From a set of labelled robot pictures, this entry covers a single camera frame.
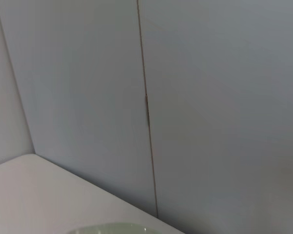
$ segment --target white countertop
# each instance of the white countertop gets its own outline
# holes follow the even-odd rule
[[[182,233],[37,155],[0,165],[0,234],[65,234],[109,222]]]

